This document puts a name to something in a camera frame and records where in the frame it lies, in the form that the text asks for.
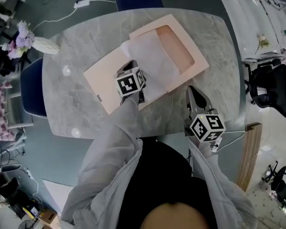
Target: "white jacket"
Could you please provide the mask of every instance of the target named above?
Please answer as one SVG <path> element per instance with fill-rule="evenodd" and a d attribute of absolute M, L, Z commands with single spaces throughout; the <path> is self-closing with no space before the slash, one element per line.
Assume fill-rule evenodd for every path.
<path fill-rule="evenodd" d="M 137 94 L 127 98 L 108 117 L 91 144 L 78 185 L 69 194 L 63 209 L 62 229 L 116 228 L 125 191 L 142 153 L 142 140 L 137 139 L 137 103 Z M 188 139 L 188 145 L 193 155 L 193 176 L 206 181 L 218 229 L 256 228 L 250 201 L 244 191 L 220 171 L 218 156 L 211 155 L 209 144 L 199 146 L 198 150 Z"/>

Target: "vase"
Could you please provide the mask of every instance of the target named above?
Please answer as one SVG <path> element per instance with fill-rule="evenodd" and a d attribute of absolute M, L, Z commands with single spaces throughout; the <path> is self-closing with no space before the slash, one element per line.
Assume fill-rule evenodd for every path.
<path fill-rule="evenodd" d="M 57 54 L 59 52 L 58 45 L 43 37 L 35 37 L 35 41 L 32 46 L 38 51 L 44 53 Z"/>

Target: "marble table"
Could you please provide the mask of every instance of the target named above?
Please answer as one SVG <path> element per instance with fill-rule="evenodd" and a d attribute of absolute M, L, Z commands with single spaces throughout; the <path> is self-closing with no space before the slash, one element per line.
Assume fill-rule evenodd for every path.
<path fill-rule="evenodd" d="M 140 111 L 141 136 L 183 131 L 188 116 L 185 90 L 192 84 L 207 94 L 225 120 L 238 117 L 240 78 L 235 49 L 223 19 L 182 9 L 139 9 L 107 14 L 75 25 L 51 40 L 60 47 L 45 54 L 42 87 L 55 135 L 95 138 L 108 116 L 83 73 L 129 39 L 129 33 L 172 14 L 191 36 L 210 67 Z"/>

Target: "open box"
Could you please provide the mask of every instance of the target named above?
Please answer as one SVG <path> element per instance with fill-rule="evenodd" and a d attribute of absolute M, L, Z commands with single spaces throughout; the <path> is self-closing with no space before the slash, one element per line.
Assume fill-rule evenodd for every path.
<path fill-rule="evenodd" d="M 131 40 L 135 40 L 138 36 L 152 30 L 156 30 L 164 50 L 180 72 L 180 76 L 174 82 L 165 86 L 167 92 L 172 91 L 209 67 L 191 37 L 171 14 L 139 28 L 130 33 L 129 37 Z M 84 73 L 89 85 L 108 114 L 111 114 L 121 102 L 114 76 L 130 60 L 119 47 L 100 59 Z M 139 110 L 153 101 L 139 104 Z"/>

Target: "purple flowers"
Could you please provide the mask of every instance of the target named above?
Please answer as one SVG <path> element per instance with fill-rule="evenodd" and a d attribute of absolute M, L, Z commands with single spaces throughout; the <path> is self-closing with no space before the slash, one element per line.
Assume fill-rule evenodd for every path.
<path fill-rule="evenodd" d="M 3 44 L 2 50 L 9 52 L 9 58 L 15 59 L 20 58 L 24 52 L 30 49 L 35 41 L 33 32 L 28 29 L 26 22 L 20 21 L 18 23 L 19 35 L 16 41 L 11 41 L 10 44 Z"/>

